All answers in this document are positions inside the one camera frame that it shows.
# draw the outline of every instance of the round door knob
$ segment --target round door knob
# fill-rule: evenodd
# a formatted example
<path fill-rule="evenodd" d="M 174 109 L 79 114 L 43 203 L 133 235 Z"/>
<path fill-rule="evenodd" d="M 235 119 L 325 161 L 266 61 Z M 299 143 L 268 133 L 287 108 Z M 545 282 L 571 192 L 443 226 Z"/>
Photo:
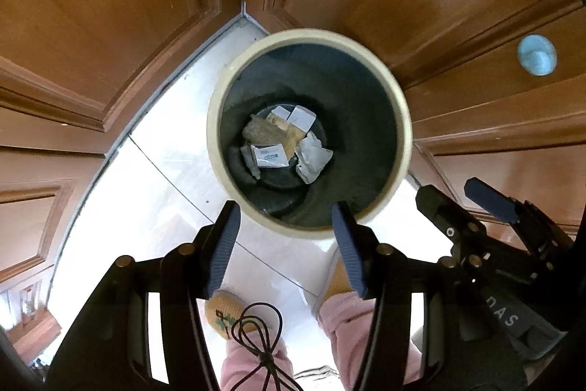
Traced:
<path fill-rule="evenodd" d="M 537 34 L 527 36 L 520 41 L 517 57 L 527 72 L 538 77 L 551 74 L 557 64 L 556 49 L 553 44 Z"/>

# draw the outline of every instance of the brass bolt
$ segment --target brass bolt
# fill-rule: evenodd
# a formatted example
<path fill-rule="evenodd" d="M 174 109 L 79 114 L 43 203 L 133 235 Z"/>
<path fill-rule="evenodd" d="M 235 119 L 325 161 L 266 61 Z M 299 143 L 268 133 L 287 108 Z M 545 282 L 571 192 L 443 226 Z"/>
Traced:
<path fill-rule="evenodd" d="M 181 255 L 191 255 L 195 252 L 195 245 L 191 242 L 186 242 L 185 244 L 181 244 L 179 246 L 179 253 Z"/>
<path fill-rule="evenodd" d="M 128 267 L 128 265 L 133 263 L 133 258 L 130 257 L 130 255 L 120 255 L 120 257 L 118 257 L 116 259 L 116 267 Z"/>
<path fill-rule="evenodd" d="M 458 265 L 458 261 L 455 258 L 449 256 L 441 257 L 439 263 L 445 268 L 454 268 L 456 265 Z"/>
<path fill-rule="evenodd" d="M 390 244 L 380 243 L 378 246 L 376 246 L 376 251 L 380 255 L 391 255 L 395 252 L 395 248 Z"/>
<path fill-rule="evenodd" d="M 474 268 L 478 268 L 482 265 L 482 259 L 474 254 L 468 257 L 468 262 L 470 262 L 470 265 L 472 265 Z"/>

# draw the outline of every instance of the wooden cabinet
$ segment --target wooden cabinet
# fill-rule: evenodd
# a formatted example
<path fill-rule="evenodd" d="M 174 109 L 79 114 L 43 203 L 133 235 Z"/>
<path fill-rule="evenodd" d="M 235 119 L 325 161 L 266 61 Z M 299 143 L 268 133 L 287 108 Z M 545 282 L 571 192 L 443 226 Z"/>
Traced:
<path fill-rule="evenodd" d="M 145 102 L 240 14 L 241 0 L 0 0 L 3 317 L 24 297 L 42 315 L 35 333 L 55 332 L 43 309 L 54 265 L 105 154 Z M 3 324 L 26 326 L 24 315 L 10 316 Z M 22 331 L 12 335 L 31 352 L 26 343 L 36 335 Z"/>
<path fill-rule="evenodd" d="M 478 176 L 528 199 L 569 232 L 586 202 L 586 9 L 581 0 L 246 0 L 270 32 L 314 27 L 370 48 L 405 91 L 415 139 L 411 171 L 467 201 Z M 533 77 L 519 40 L 541 34 L 558 65 Z"/>

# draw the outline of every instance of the person's leg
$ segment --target person's leg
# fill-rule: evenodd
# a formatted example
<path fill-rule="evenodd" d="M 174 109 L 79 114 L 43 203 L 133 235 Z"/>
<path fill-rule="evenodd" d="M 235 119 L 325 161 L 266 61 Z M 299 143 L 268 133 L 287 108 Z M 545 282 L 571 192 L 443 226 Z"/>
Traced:
<path fill-rule="evenodd" d="M 205 305 L 207 322 L 227 340 L 227 356 L 222 364 L 222 372 L 220 374 L 220 389 L 222 391 L 230 391 L 242 378 L 259 365 L 259 359 L 243 346 L 236 343 L 230 334 L 232 324 L 238 320 L 243 310 L 244 305 L 241 300 L 224 290 L 218 290 Z M 263 349 L 261 338 L 254 325 L 245 325 L 244 331 L 255 345 Z M 289 376 L 293 376 L 293 366 L 287 358 L 285 343 L 282 340 L 277 344 L 273 352 L 273 358 L 279 368 Z M 260 369 L 242 383 L 238 387 L 238 391 L 261 391 L 266 375 L 266 368 Z M 274 380 L 271 378 L 267 390 L 274 391 L 275 389 Z"/>
<path fill-rule="evenodd" d="M 323 293 L 318 298 L 318 321 L 332 343 L 332 353 L 346 391 L 355 384 L 370 334 L 374 300 L 352 291 L 344 263 L 334 256 Z M 421 353 L 409 342 L 405 383 L 419 378 Z"/>

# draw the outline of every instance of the cream-colored rim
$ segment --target cream-colored rim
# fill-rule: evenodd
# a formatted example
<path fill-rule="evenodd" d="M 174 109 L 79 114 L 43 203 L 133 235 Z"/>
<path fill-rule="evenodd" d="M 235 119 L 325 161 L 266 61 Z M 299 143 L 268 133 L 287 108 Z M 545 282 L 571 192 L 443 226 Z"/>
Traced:
<path fill-rule="evenodd" d="M 332 227 L 292 226 L 269 215 L 261 214 L 248 202 L 228 173 L 228 168 L 222 158 L 219 139 L 220 117 L 224 102 L 232 83 L 242 70 L 270 50 L 286 45 L 307 43 L 327 45 L 351 55 L 367 67 L 385 88 L 393 105 L 397 122 L 397 159 L 382 192 L 367 209 L 356 216 L 356 220 L 361 223 L 368 222 L 388 204 L 399 184 L 405 178 L 411 160 L 412 130 L 407 102 L 394 76 L 376 55 L 352 39 L 333 32 L 319 29 L 293 29 L 280 32 L 255 42 L 228 65 L 220 74 L 220 79 L 210 99 L 207 111 L 207 149 L 216 177 L 230 198 L 238 202 L 244 214 L 262 226 L 282 235 L 318 240 L 332 237 Z"/>

